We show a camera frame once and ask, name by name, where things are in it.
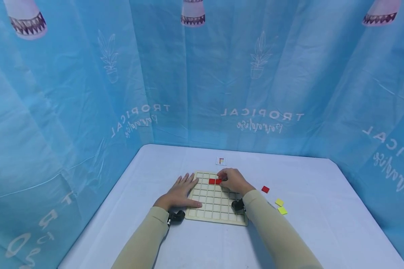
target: red square piece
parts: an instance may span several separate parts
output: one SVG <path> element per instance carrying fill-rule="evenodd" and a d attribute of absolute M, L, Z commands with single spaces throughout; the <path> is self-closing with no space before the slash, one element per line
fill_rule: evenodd
<path fill-rule="evenodd" d="M 268 193 L 269 192 L 269 188 L 267 186 L 264 186 L 262 188 L 262 192 Z"/>

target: hand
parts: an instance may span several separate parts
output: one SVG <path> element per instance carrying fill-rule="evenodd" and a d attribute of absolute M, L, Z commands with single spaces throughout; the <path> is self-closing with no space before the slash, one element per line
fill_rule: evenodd
<path fill-rule="evenodd" d="M 240 193 L 242 196 L 246 195 L 249 191 L 255 190 L 250 183 L 248 183 L 238 169 L 234 168 L 224 168 L 217 173 L 219 179 L 226 179 L 227 181 L 222 181 L 221 186 L 227 187 L 228 189 Z"/>
<path fill-rule="evenodd" d="M 189 177 L 187 173 L 184 177 L 179 177 L 171 189 L 160 196 L 154 203 L 154 207 L 161 207 L 168 211 L 171 207 L 202 207 L 199 201 L 190 200 L 187 198 L 191 189 L 196 186 L 199 179 L 194 178 L 194 173 Z"/>

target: yellow tile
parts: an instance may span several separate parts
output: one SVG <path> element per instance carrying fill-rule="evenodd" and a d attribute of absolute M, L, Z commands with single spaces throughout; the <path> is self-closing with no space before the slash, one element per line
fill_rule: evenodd
<path fill-rule="evenodd" d="M 278 211 L 281 213 L 281 215 L 286 215 L 287 214 L 287 210 L 284 207 L 279 207 Z"/>
<path fill-rule="evenodd" d="M 282 205 L 284 204 L 284 202 L 283 202 L 281 199 L 277 199 L 277 200 L 275 201 L 275 203 L 278 204 L 278 205 L 281 206 L 281 207 L 282 207 Z"/>

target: blue curtain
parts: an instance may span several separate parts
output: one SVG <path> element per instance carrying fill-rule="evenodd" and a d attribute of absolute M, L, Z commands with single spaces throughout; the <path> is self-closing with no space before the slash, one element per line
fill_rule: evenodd
<path fill-rule="evenodd" d="M 404 259 L 404 0 L 0 1 L 0 269 L 149 143 L 330 158 Z"/>

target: arm sleeve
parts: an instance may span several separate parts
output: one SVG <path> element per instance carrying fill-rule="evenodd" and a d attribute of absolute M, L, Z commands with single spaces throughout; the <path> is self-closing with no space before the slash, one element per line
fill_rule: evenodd
<path fill-rule="evenodd" d="M 111 269 L 151 269 L 160 243 L 168 232 L 169 213 L 152 207 L 123 247 Z"/>
<path fill-rule="evenodd" d="M 258 190 L 248 192 L 242 200 L 277 269 L 322 269 L 296 230 Z"/>

